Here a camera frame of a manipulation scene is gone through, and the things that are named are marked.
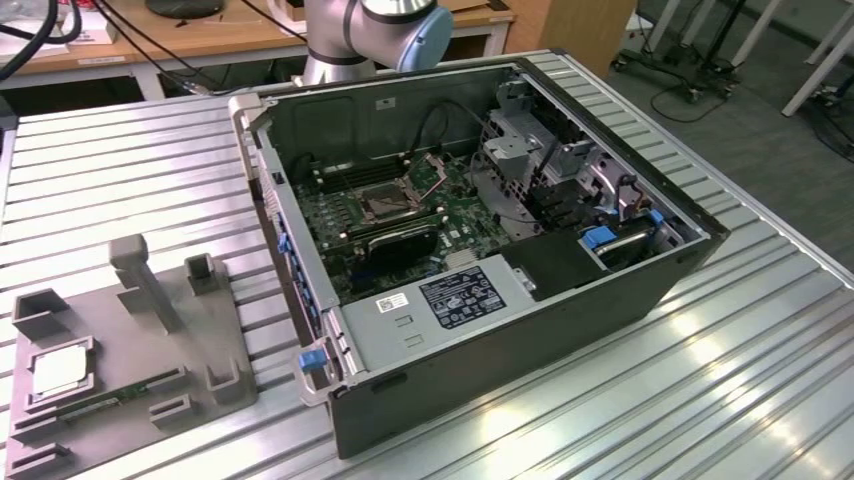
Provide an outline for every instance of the aluminum table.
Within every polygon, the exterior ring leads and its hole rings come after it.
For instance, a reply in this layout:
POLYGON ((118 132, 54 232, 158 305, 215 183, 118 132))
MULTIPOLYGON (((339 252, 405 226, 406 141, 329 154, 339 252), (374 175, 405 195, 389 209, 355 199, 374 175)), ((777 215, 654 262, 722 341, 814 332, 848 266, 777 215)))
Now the aluminum table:
POLYGON ((143 232, 155 270, 197 253, 225 259, 262 393, 78 478, 850 476, 852 274, 577 62, 546 51, 529 58, 733 230, 644 320, 339 460, 327 412, 301 403, 293 382, 298 341, 226 99, 31 117, 7 133, 15 153, 0 163, 3 435, 12 298, 115 282, 106 242, 143 232))

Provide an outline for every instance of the floor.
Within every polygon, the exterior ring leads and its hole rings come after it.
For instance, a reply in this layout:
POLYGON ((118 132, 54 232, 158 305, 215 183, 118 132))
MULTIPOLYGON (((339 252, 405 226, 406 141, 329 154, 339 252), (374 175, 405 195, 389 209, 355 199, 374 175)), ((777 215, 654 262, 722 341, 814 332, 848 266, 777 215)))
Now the floor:
MULTIPOLYGON (((666 0, 641 0, 640 10, 658 18, 666 0)), ((672 23, 678 29, 694 2, 685 1, 672 23)), ((728 7, 720 2, 706 22, 698 46, 706 45, 728 7)), ((722 50, 730 59, 754 20, 741 15, 722 50)), ((802 116, 780 111, 813 71, 804 64, 812 47, 781 32, 766 32, 740 73, 744 83, 728 103, 697 123, 673 122, 653 112, 650 98, 677 80, 640 65, 612 73, 608 83, 641 107, 694 151, 736 181, 784 220, 854 271, 854 164, 817 140, 802 116)), ((830 76, 837 85, 853 68, 841 65, 830 76)), ((670 116, 692 118, 720 100, 697 105, 666 94, 657 101, 670 116)), ((854 132, 854 102, 841 122, 854 132)))

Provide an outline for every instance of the green pcb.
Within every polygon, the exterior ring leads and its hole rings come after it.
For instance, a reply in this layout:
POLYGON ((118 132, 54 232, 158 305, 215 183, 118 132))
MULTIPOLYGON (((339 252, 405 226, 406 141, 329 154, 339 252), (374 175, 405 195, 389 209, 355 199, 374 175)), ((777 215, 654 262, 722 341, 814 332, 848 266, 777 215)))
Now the green pcb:
POLYGON ((298 187, 301 209, 342 303, 442 273, 451 253, 471 249, 483 258, 510 243, 473 189, 467 158, 446 156, 443 170, 447 178, 439 183, 435 164, 417 157, 406 175, 381 184, 327 194, 317 187, 298 187), (374 274, 359 268, 373 239, 423 225, 439 229, 431 255, 390 272, 374 274))

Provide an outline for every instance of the wooden desk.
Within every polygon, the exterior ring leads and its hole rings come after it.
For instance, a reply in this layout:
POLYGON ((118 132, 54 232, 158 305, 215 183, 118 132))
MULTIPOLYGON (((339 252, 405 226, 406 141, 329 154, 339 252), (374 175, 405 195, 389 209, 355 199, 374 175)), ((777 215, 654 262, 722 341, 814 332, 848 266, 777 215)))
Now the wooden desk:
MULTIPOLYGON (((263 0, 254 0, 254 3, 269 11, 263 0)), ((195 67, 273 60, 307 53, 303 42, 282 34, 278 27, 238 0, 227 1, 221 15, 191 20, 182 27, 178 27, 178 20, 151 13, 142 0, 111 0, 110 4, 143 32, 195 67)), ((454 37, 487 36, 483 55, 503 53, 507 29, 514 20, 512 11, 473 8, 458 12, 454 20, 454 37)), ((146 53, 163 60, 159 63, 166 70, 183 68, 127 27, 125 30, 146 53)), ((125 38, 119 37, 113 45, 71 46, 70 50, 66 55, 28 62, 15 76, 0 83, 0 90, 133 76, 146 100, 165 98, 158 69, 125 38)))

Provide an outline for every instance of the blue latch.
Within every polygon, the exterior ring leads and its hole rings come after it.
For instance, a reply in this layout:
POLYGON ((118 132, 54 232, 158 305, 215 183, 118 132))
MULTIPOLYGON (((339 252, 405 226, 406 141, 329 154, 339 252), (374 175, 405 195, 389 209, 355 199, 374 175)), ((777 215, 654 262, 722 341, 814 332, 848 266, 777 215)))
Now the blue latch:
POLYGON ((289 240, 289 234, 283 233, 279 236, 279 253, 291 251, 291 240, 289 240))
POLYGON ((306 373, 321 370, 326 366, 326 363, 326 352, 322 348, 299 354, 299 368, 306 373))
POLYGON ((657 227, 661 227, 662 223, 665 223, 665 215, 656 209, 650 210, 650 218, 653 222, 656 222, 657 227))
POLYGON ((614 240, 617 240, 617 235, 614 235, 609 227, 593 228, 585 232, 585 236, 582 237, 585 245, 588 245, 588 248, 592 250, 614 240))

